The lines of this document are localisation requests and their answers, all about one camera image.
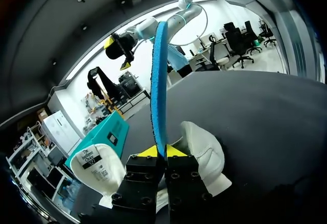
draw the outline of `white robotic arm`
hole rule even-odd
[[[178,7],[182,10],[167,20],[168,42],[171,41],[180,29],[201,13],[202,7],[192,3],[192,1],[193,0],[178,0]],[[142,23],[128,28],[126,32],[121,35],[112,34],[104,46],[107,56],[110,59],[116,59],[124,54],[126,60],[121,70],[130,67],[130,63],[134,60],[134,52],[132,49],[136,46],[138,41],[142,39],[149,39],[154,42],[157,26],[158,21],[154,17],[150,17]]]

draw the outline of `yellow tape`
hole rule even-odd
[[[187,156],[185,153],[177,150],[176,148],[172,147],[171,145],[167,145],[167,156]]]
[[[156,158],[158,156],[157,146],[152,146],[149,149],[139,153],[137,156],[152,156]],[[185,153],[177,150],[171,145],[167,145],[167,156],[187,156]]]
[[[113,44],[114,39],[112,39],[112,37],[110,36],[106,42],[104,43],[103,49],[106,49],[107,47],[109,47],[111,44]]]
[[[138,156],[152,156],[156,158],[158,156],[157,146],[150,147],[144,152],[139,153]]]
[[[131,67],[131,64],[130,63],[126,63],[126,65],[124,67],[121,67],[121,71],[122,70],[125,70],[127,68],[130,68]]]

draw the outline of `blue sponge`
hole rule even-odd
[[[167,98],[167,58],[168,24],[160,22],[155,35],[152,54],[151,74],[151,121],[154,140],[158,152],[165,157],[167,144],[166,98]]]

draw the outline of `shoe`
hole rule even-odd
[[[213,196],[231,186],[231,181],[222,173],[225,156],[219,141],[208,131],[192,122],[181,123],[182,137],[172,144],[185,154],[193,155],[199,164],[199,174]]]
[[[231,181],[222,173],[225,156],[215,136],[196,124],[186,121],[181,123],[181,132],[182,137],[172,146],[196,158],[199,174],[208,192],[216,196],[230,187]],[[86,168],[82,157],[85,158],[85,155],[90,152],[94,154],[98,152],[101,159]],[[73,157],[71,169],[80,182],[103,195],[99,205],[112,208],[111,195],[117,192],[126,170],[111,147],[96,144],[85,148]],[[156,212],[167,204],[168,193],[167,188],[164,188],[157,193]]]
[[[112,208],[111,196],[118,191],[126,170],[110,146],[95,144],[76,153],[71,160],[71,169],[80,182],[103,195],[99,205]],[[156,212],[167,204],[168,194],[165,188],[157,193]]]

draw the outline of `white cable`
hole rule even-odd
[[[200,6],[201,8],[202,8],[202,10],[204,11],[204,13],[205,13],[205,17],[206,17],[206,24],[205,24],[205,27],[204,27],[204,30],[203,30],[203,32],[201,33],[201,35],[199,35],[199,37],[198,38],[200,38],[204,33],[205,33],[205,31],[206,31],[206,29],[207,29],[207,27],[208,27],[208,14],[207,14],[207,12],[206,12],[206,10],[200,5],[200,4],[198,4],[198,3],[191,3],[191,4],[195,4],[195,5],[198,5],[198,6]],[[187,45],[190,45],[190,44],[192,44],[192,43],[194,43],[198,38],[196,38],[196,39],[194,39],[193,41],[191,41],[191,42],[189,42],[189,43],[186,43],[186,44],[172,44],[172,43],[170,43],[170,45],[172,45],[172,46],[187,46]]]
[[[148,39],[143,39],[143,40],[141,40],[141,41],[139,42],[139,44],[136,45],[135,49],[133,50],[133,53],[135,53],[136,50],[137,50],[137,48],[142,44],[142,42],[144,42],[144,41],[146,41],[146,40],[148,40]]]

